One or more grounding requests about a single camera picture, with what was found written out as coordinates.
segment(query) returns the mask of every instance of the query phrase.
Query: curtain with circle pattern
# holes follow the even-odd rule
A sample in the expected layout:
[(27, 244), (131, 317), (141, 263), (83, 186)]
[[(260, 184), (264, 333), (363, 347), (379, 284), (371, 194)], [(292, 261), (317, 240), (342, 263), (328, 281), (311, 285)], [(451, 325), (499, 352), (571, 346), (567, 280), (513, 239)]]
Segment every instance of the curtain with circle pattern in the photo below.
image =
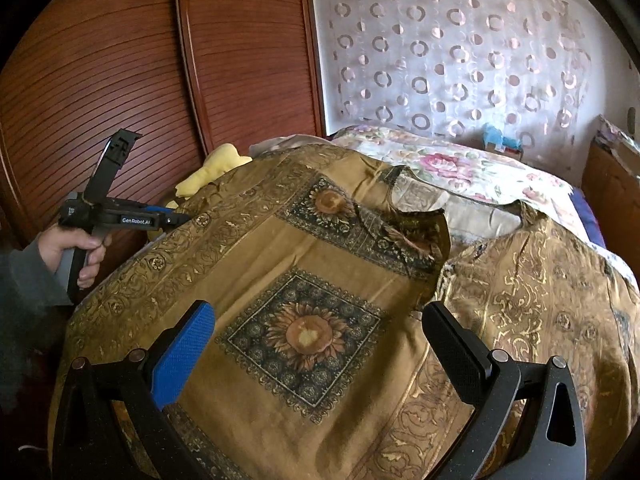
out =
[(563, 0), (316, 0), (330, 123), (477, 144), (490, 123), (524, 162), (569, 171), (591, 58)]

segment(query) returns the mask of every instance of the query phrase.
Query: metal bolt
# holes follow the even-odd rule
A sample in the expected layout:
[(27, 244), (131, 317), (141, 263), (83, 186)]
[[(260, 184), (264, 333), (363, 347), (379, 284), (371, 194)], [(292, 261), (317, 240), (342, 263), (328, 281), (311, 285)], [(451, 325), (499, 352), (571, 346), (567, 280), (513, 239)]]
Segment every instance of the metal bolt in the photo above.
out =
[(73, 361), (71, 361), (71, 367), (74, 370), (81, 370), (84, 368), (86, 364), (86, 359), (84, 357), (76, 357)]
[(561, 357), (559, 355), (554, 355), (551, 361), (553, 362), (556, 368), (566, 368), (566, 361), (564, 360), (564, 357)]
[(509, 354), (507, 354), (507, 352), (505, 352), (504, 350), (500, 350), (499, 348), (491, 352), (491, 356), (499, 363), (505, 363), (509, 360)]
[(129, 352), (129, 361), (132, 363), (139, 363), (145, 358), (146, 352), (142, 348), (136, 348)]

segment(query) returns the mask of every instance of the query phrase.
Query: human hand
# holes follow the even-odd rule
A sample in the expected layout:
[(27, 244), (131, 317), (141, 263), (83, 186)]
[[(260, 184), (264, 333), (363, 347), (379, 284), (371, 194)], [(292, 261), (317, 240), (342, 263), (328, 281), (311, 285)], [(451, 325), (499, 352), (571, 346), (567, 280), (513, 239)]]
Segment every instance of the human hand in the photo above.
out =
[(77, 247), (89, 251), (86, 265), (80, 270), (78, 277), (78, 287), (89, 288), (94, 284), (95, 277), (100, 270), (100, 263), (104, 260), (106, 248), (110, 244), (111, 235), (100, 240), (82, 229), (69, 229), (53, 225), (38, 238), (38, 251), (47, 269), (52, 273), (58, 270), (65, 249)]

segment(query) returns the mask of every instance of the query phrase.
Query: bedsheet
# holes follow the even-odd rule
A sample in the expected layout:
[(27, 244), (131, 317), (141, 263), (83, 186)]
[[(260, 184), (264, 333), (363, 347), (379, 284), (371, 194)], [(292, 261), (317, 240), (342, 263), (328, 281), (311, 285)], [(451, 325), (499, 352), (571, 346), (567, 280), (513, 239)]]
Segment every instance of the bedsheet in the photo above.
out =
[(467, 198), (490, 204), (522, 200), (590, 241), (569, 197), (572, 186), (512, 158), (383, 126), (357, 125), (334, 135), (337, 146), (356, 150)]
[(602, 231), (600, 230), (600, 224), (598, 224), (598, 219), (593, 214), (591, 206), (589, 206), (589, 203), (584, 197), (584, 193), (582, 192), (582, 190), (574, 187), (574, 191), (569, 195), (569, 197), (571, 198), (571, 202), (574, 203), (575, 210), (580, 217), (580, 221), (584, 226), (584, 230), (587, 231), (589, 240), (591, 240), (594, 244), (606, 249), (607, 245), (604, 243)]

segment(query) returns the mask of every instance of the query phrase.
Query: gray sleeve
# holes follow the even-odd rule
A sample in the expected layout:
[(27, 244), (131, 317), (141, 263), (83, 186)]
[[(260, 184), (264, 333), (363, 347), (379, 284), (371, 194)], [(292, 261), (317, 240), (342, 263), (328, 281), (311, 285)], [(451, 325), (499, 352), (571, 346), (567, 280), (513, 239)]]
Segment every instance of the gray sleeve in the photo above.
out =
[(0, 406), (4, 412), (15, 407), (15, 394), (31, 371), (34, 327), (50, 307), (71, 304), (42, 261), (37, 241), (23, 251), (0, 254)]
[(42, 261), (37, 240), (23, 251), (12, 251), (9, 268), (24, 309), (37, 312), (48, 306), (71, 304), (66, 291)]

